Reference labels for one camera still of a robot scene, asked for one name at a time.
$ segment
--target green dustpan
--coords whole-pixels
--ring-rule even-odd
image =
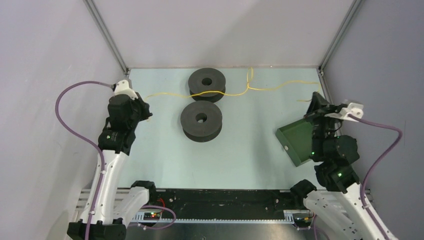
[[[312,148],[312,125],[304,119],[280,127],[275,136],[296,167],[308,162]]]

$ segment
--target gray wall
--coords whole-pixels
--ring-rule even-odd
[[[130,68],[315,66],[353,0],[95,0]]]
[[[424,1],[365,1],[324,76],[333,100],[361,101],[364,119],[404,131],[369,181],[377,211],[399,239],[422,239],[424,227]],[[354,164],[363,178],[397,134],[346,123],[358,139]]]
[[[56,98],[71,84],[113,83],[122,73],[81,0],[1,1],[0,32],[1,239],[62,240],[97,157],[56,120]],[[111,95],[81,86],[60,112],[96,140]]]

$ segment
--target yellow cable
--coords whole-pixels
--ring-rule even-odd
[[[230,93],[225,93],[222,91],[203,91],[200,93],[196,93],[196,94],[192,94],[192,95],[182,95],[182,94],[178,94],[178,93],[172,93],[172,92],[158,92],[155,94],[151,94],[148,95],[144,100],[147,100],[148,98],[154,97],[154,96],[159,96],[159,95],[171,95],[171,96],[176,96],[176,97],[180,97],[180,98],[191,98],[191,97],[196,97],[196,96],[200,96],[203,94],[211,94],[211,93],[216,93],[216,94],[222,94],[224,96],[230,96],[230,97],[236,97],[236,96],[241,96],[245,93],[247,93],[247,91],[249,89],[251,90],[255,90],[255,91],[274,91],[277,90],[287,84],[293,84],[293,83],[300,83],[300,84],[319,84],[318,82],[312,82],[312,81],[302,81],[302,80],[293,80],[293,81],[286,81],[276,87],[272,87],[272,88],[255,88],[255,87],[250,87],[249,83],[253,80],[254,77],[254,70],[253,67],[249,67],[247,70],[247,75],[246,75],[246,80],[247,80],[247,86],[246,89],[241,92],[241,93],[234,93],[234,94],[230,94]],[[310,100],[297,100],[298,102],[310,102]]]

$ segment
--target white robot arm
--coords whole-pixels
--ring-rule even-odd
[[[149,190],[132,187],[126,198],[114,207],[118,180],[129,158],[131,145],[139,122],[152,114],[149,105],[131,89],[130,82],[120,80],[113,85],[114,96],[109,99],[109,117],[98,138],[97,167],[87,204],[78,222],[70,222],[68,235],[74,240],[89,239],[123,240],[126,228],[140,208],[149,202]]]
[[[366,196],[366,205],[363,206],[359,178],[351,167],[351,164],[359,159],[356,139],[347,135],[336,136],[335,123],[341,123],[342,120],[357,122],[351,116],[360,120],[364,115],[363,107],[355,102],[331,105],[314,92],[304,116],[313,125],[310,157],[314,162],[322,162],[314,167],[316,178],[321,186],[338,199],[349,218],[340,209],[328,203],[307,180],[300,181],[290,190],[297,196],[298,201],[302,200],[307,209],[313,211],[343,239],[397,240]]]

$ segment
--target black spool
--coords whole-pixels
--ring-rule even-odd
[[[220,134],[223,114],[218,106],[209,101],[195,101],[182,110],[180,122],[189,139],[204,143]]]
[[[215,68],[205,67],[196,70],[188,78],[188,88],[190,95],[199,94],[206,91],[220,91],[225,93],[226,79],[222,72]],[[223,98],[223,94],[217,92],[205,93],[193,96],[195,101],[208,101],[215,103]]]

